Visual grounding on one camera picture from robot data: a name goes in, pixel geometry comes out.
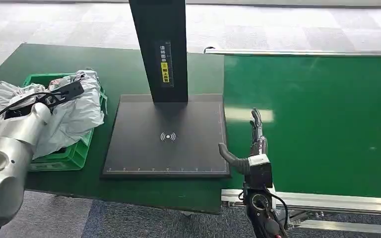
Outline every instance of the gray carpet floor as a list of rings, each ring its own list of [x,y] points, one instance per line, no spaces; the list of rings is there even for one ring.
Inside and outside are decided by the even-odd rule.
[[[223,49],[381,51],[381,9],[187,6],[188,51]],[[127,4],[0,3],[0,64],[19,44],[139,49]],[[381,216],[326,219],[381,224]],[[293,229],[292,238],[381,238]],[[0,238],[252,238],[243,208],[220,216],[26,192]]]

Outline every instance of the silver robotic arm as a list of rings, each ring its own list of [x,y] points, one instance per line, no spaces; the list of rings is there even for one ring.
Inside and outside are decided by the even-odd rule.
[[[10,222],[24,199],[28,167],[52,108],[82,94],[80,81],[52,92],[30,94],[0,112],[0,228]]]
[[[36,103],[26,116],[0,120],[0,227],[22,205],[28,166],[50,117],[49,108]]]

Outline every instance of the wireless symbol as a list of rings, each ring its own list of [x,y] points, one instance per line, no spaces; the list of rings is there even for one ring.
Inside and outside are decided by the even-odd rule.
[[[175,141],[177,138],[176,134],[174,132],[172,132],[171,134],[166,134],[166,133],[161,133],[160,135],[160,139],[161,141],[166,141],[166,140],[171,140],[171,141]]]

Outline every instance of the black cable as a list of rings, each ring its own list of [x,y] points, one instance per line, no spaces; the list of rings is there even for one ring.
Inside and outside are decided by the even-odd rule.
[[[275,194],[272,194],[268,188],[264,187],[264,190],[266,193],[268,193],[268,195],[280,200],[280,202],[283,204],[284,206],[284,209],[285,209],[285,221],[284,221],[284,229],[288,229],[288,207],[287,207],[287,204],[285,204],[284,200],[282,200],[279,196],[275,195]]]
[[[8,111],[9,109],[11,109],[11,108],[13,108],[13,107],[15,107],[15,106],[18,106],[19,104],[21,104],[21,103],[27,101],[27,99],[30,99],[31,97],[33,97],[33,96],[37,96],[37,95],[61,95],[61,94],[60,94],[60,93],[59,93],[59,94],[58,94],[58,93],[48,93],[48,92],[40,92],[40,93],[33,93],[33,94],[30,94],[30,95],[26,96],[25,98],[22,98],[22,99],[16,101],[15,103],[13,103],[13,104],[7,106],[6,108],[2,109],[2,111],[0,111],[0,116],[1,116],[2,114],[4,114],[6,111]]]

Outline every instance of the black scanning platform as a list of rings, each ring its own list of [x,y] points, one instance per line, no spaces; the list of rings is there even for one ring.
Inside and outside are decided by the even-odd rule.
[[[221,94],[187,103],[122,95],[102,177],[228,177],[219,142],[226,143]]]

